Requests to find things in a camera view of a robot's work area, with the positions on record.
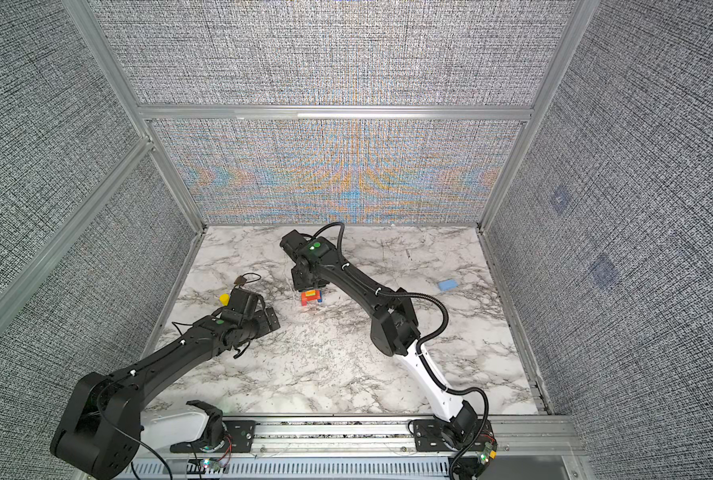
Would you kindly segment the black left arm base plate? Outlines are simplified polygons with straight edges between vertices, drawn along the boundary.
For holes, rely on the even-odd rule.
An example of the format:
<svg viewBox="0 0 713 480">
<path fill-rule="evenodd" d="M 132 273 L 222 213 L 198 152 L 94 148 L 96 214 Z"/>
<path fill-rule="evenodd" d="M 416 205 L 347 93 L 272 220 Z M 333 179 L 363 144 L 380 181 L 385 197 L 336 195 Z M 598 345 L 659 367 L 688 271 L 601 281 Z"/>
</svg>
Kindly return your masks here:
<svg viewBox="0 0 713 480">
<path fill-rule="evenodd" d="M 256 434 L 254 420 L 208 421 L 204 432 L 192 442 L 170 446 L 170 453 L 224 454 L 250 453 Z"/>
</svg>

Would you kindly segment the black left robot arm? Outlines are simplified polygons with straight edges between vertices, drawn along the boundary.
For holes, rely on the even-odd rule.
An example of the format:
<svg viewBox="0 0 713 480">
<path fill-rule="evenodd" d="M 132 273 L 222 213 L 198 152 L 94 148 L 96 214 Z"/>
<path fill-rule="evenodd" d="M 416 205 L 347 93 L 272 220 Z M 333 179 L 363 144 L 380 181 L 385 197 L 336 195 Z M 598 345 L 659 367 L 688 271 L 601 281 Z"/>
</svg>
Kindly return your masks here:
<svg viewBox="0 0 713 480">
<path fill-rule="evenodd" d="M 228 304 L 196 320 L 186 332 L 144 359 L 110 374 L 78 380 L 58 422 L 50 453 L 96 479 L 122 473 L 140 448 L 142 411 L 196 366 L 222 355 L 244 355 L 252 341 L 280 328 L 274 308 L 260 294 L 236 287 Z"/>
</svg>

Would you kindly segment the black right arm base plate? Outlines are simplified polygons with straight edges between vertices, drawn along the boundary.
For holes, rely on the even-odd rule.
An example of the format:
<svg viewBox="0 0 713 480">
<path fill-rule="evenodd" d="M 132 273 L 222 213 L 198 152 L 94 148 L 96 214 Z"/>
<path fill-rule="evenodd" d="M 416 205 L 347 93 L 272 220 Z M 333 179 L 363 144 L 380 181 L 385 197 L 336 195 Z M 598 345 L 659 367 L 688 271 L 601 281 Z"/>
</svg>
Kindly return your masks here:
<svg viewBox="0 0 713 480">
<path fill-rule="evenodd" d="M 421 453 L 454 452 L 465 445 L 450 427 L 435 418 L 410 420 L 408 430 L 415 449 Z"/>
</svg>

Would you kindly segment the orange wood block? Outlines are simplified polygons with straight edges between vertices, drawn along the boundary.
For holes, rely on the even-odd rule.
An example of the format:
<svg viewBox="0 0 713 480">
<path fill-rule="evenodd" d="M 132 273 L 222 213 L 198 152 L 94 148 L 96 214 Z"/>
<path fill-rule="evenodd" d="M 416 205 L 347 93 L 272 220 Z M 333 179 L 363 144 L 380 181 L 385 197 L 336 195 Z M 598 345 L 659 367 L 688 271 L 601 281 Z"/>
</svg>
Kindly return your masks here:
<svg viewBox="0 0 713 480">
<path fill-rule="evenodd" d="M 300 293 L 300 302 L 302 302 L 302 301 L 307 301 L 308 304 L 310 304 L 310 303 L 318 303 L 318 300 L 317 300 L 317 299 L 304 297 L 304 292 Z"/>
</svg>

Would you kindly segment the yellow Supermarket wood block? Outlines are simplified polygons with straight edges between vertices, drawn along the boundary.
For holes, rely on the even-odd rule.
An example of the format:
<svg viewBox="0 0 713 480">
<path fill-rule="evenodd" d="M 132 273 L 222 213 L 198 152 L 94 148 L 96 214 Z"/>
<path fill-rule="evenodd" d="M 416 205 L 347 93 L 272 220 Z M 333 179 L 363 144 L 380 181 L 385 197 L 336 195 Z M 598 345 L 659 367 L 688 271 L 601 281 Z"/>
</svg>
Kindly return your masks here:
<svg viewBox="0 0 713 480">
<path fill-rule="evenodd" d="M 322 298 L 322 292 L 318 289 L 304 291 L 304 297 L 320 299 Z"/>
</svg>

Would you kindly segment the light blue wood block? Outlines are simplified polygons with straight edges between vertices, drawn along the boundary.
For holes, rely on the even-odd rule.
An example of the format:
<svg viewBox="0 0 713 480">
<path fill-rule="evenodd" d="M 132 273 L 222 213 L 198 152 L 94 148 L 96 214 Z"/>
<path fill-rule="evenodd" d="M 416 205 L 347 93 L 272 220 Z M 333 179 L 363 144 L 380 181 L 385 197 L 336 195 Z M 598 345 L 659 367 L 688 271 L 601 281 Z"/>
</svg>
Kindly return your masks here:
<svg viewBox="0 0 713 480">
<path fill-rule="evenodd" d="M 444 292 L 455 289 L 458 286 L 458 282 L 455 279 L 446 279 L 440 281 L 437 286 L 440 291 Z"/>
</svg>

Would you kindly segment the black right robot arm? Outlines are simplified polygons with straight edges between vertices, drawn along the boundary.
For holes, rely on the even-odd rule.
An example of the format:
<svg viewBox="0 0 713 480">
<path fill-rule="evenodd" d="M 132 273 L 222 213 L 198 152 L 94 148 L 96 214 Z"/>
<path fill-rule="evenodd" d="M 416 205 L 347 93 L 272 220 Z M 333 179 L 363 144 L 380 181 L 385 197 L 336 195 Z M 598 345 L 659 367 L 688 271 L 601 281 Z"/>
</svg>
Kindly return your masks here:
<svg viewBox="0 0 713 480">
<path fill-rule="evenodd" d="M 380 284 L 349 262 L 342 246 L 318 234 L 292 230 L 282 237 L 280 248 L 294 262 L 292 281 L 296 290 L 306 292 L 333 285 L 366 312 L 372 344 L 383 355 L 396 358 L 421 387 L 440 423 L 444 441 L 454 450 L 468 446 L 481 428 L 474 405 L 465 399 L 476 389 L 451 387 L 425 348 L 426 342 L 446 330 L 446 307 L 430 295 Z M 434 332 L 421 333 L 415 300 L 427 301 L 439 309 L 442 322 Z"/>
</svg>

